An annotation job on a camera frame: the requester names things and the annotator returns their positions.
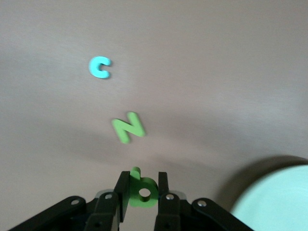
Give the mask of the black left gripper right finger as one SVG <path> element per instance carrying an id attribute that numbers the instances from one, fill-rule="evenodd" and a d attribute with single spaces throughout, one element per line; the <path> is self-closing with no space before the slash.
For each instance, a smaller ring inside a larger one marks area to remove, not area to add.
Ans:
<path id="1" fill-rule="evenodd" d="M 251 228 L 208 198 L 192 203 L 172 193 L 166 172 L 158 173 L 155 231 L 250 231 Z"/>

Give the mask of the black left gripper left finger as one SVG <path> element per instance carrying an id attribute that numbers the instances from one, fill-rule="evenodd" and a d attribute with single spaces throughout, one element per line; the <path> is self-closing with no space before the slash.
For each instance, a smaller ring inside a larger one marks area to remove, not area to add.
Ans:
<path id="1" fill-rule="evenodd" d="M 117 231 L 129 200 L 130 173 L 123 171 L 113 190 L 97 193 L 86 202 L 70 196 L 26 221 L 12 231 Z"/>

